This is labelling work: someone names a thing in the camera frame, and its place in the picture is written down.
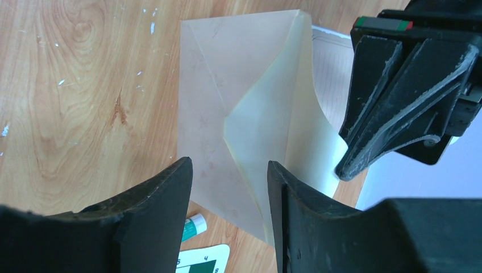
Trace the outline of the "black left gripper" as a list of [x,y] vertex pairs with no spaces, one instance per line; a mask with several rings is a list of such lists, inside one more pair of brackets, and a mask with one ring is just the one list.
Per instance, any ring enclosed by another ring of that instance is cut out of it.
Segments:
[[438,162],[481,109],[481,2],[410,1],[361,16],[335,172],[349,181],[395,151]]

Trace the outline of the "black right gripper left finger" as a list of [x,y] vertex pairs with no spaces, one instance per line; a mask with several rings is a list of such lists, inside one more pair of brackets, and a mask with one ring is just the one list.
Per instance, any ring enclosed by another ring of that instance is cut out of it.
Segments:
[[193,180],[183,157],[80,212],[1,206],[2,272],[175,272]]

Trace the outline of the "cream pink envelope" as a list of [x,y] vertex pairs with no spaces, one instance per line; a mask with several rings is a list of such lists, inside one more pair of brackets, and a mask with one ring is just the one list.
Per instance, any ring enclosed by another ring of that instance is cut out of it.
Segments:
[[177,156],[194,202],[274,243],[267,167],[333,197],[347,145],[314,87],[311,16],[285,10],[180,25]]

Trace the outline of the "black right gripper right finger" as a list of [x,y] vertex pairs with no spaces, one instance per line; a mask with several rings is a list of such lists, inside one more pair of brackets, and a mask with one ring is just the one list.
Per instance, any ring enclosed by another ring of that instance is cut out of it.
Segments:
[[481,200],[389,198],[357,210],[276,161],[267,169],[278,272],[480,272]]

